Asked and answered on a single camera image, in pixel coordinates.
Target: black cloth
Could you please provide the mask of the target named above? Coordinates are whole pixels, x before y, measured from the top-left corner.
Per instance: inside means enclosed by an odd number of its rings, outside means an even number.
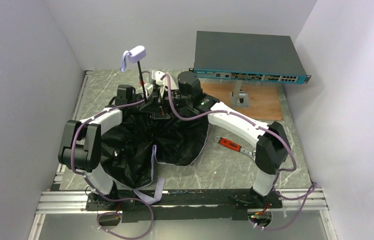
[[[102,135],[104,171],[132,189],[152,182],[152,147],[160,163],[187,166],[201,152],[208,134],[207,117],[193,121],[149,119],[136,107],[122,110],[122,123]]]

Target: red tool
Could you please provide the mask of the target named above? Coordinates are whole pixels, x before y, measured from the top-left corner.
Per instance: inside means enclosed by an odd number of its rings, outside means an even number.
[[[253,160],[255,160],[255,155],[256,154],[254,152],[242,149],[242,146],[238,145],[237,143],[235,143],[233,141],[230,141],[230,140],[228,140],[226,138],[223,138],[223,137],[220,137],[220,136],[216,136],[215,137],[215,141],[217,143],[221,144],[224,147],[232,149],[232,150],[234,150],[236,152],[240,152],[242,154],[246,154],[247,156],[249,156],[250,158],[252,158]]]

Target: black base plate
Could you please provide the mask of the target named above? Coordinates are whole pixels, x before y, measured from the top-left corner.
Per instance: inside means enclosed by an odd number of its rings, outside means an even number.
[[[143,193],[153,196],[155,191],[144,190]],[[270,209],[282,208],[278,196],[271,192],[263,202],[252,202],[250,189],[192,189],[168,190],[159,202],[153,204],[155,220],[219,219],[247,220],[248,209],[263,209],[267,204]],[[132,190],[118,190],[118,196],[136,198]],[[111,211],[94,201],[91,194],[85,207],[87,211]],[[123,211],[123,223],[135,223],[150,219],[149,209],[139,201],[124,201],[120,206]]]

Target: metal stand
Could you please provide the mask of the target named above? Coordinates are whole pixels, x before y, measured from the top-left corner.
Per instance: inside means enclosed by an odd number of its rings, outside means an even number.
[[[144,99],[144,102],[147,103],[145,81],[143,80],[143,73],[142,73],[142,67],[140,66],[140,61],[137,62],[137,66],[138,66],[138,73],[140,74],[141,88],[143,89],[143,99]]]
[[[249,95],[247,92],[242,91],[242,80],[235,82],[234,90],[230,93],[231,107],[233,108],[248,108],[249,107]]]

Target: gray table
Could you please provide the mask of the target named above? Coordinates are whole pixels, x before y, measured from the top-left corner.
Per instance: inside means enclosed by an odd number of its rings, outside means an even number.
[[[163,70],[169,72],[174,78],[182,69]],[[129,84],[135,87],[139,85],[139,76],[136,69],[129,69],[125,72],[118,70],[96,70],[88,72],[88,79],[83,93],[83,98],[78,106],[76,118],[78,120],[91,117],[100,112],[109,100],[116,95],[119,84]],[[229,80],[200,79],[203,82],[229,82]],[[244,84],[263,84],[260,82],[245,82]],[[297,170],[294,172],[282,172],[277,183],[278,188],[302,189],[308,188],[311,184],[308,169],[305,164],[299,138],[293,124],[289,106],[286,101],[283,88],[276,85],[282,108],[283,121],[281,124],[287,133],[292,152],[297,162]],[[190,166],[175,166],[169,164],[158,164],[157,177],[165,178],[165,189],[248,189],[253,185],[256,175],[255,163],[246,155],[223,147],[214,141],[215,136],[227,138],[235,143],[252,150],[253,147],[245,140],[233,133],[211,125],[205,148],[201,155]],[[290,158],[282,164],[282,168],[291,168]],[[70,169],[66,169],[63,175],[60,190],[84,190],[86,182],[79,175],[75,175]],[[153,190],[155,184],[144,189]]]

